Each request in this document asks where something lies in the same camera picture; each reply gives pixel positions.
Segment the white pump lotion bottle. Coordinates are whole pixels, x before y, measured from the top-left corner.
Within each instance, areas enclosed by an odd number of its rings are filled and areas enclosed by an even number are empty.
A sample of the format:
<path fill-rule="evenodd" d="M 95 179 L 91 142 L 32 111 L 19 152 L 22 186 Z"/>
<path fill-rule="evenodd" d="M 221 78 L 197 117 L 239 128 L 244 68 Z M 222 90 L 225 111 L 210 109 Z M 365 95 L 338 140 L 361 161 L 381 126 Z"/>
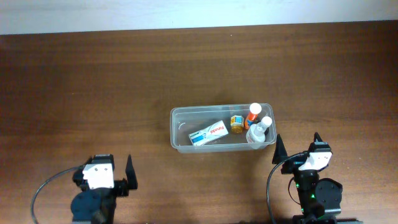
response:
<path fill-rule="evenodd" d="M 257 124 L 252 124 L 246 133 L 246 140 L 252 149 L 260 149 L 261 144 L 266 141 L 264 132 L 271 127 L 272 118 L 265 116 Z"/>

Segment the orange tube white cap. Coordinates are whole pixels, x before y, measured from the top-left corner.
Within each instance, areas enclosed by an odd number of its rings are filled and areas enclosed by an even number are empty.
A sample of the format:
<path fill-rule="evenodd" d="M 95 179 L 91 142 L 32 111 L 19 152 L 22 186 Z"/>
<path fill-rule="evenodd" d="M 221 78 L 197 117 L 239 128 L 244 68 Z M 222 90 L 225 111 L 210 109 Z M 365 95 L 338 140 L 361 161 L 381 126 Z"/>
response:
<path fill-rule="evenodd" d="M 262 106 L 259 103 L 251 103 L 249 106 L 249 113 L 244 120 L 244 128 L 249 129 L 256 121 L 258 114 L 262 111 Z"/>

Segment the Tiger Balm jar gold lid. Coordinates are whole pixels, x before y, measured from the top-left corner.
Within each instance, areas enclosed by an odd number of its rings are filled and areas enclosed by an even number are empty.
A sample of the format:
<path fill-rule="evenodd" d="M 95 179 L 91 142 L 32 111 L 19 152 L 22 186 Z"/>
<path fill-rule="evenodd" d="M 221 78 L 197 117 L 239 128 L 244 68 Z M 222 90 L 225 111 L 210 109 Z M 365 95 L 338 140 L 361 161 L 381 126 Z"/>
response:
<path fill-rule="evenodd" d="M 231 131 L 233 133 L 242 133 L 244 129 L 244 118 L 240 115 L 234 115 L 230 119 Z"/>

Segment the white Panadol medicine box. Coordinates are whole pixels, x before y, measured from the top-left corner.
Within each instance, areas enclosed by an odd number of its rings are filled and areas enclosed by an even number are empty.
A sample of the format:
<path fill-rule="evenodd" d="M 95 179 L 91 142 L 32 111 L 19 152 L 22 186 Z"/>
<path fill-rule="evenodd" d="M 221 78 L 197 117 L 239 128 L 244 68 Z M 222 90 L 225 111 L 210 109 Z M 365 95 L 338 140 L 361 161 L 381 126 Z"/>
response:
<path fill-rule="evenodd" d="M 202 146 L 229 134 L 222 120 L 188 135 L 193 146 Z"/>

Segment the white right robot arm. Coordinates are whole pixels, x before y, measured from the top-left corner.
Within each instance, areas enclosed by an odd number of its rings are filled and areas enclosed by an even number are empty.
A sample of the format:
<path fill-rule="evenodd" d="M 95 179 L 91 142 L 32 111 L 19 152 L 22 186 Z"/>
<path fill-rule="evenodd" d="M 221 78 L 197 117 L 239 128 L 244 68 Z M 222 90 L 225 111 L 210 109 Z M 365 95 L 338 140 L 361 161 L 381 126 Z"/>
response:
<path fill-rule="evenodd" d="M 277 135 L 272 163 L 282 174 L 292 174 L 302 213 L 292 217 L 293 223 L 336 223 L 341 213 L 343 186 L 330 178 L 321 179 L 319 173 L 326 169 L 333 153 L 331 147 L 318 133 L 308 150 L 287 155 L 283 140 Z"/>

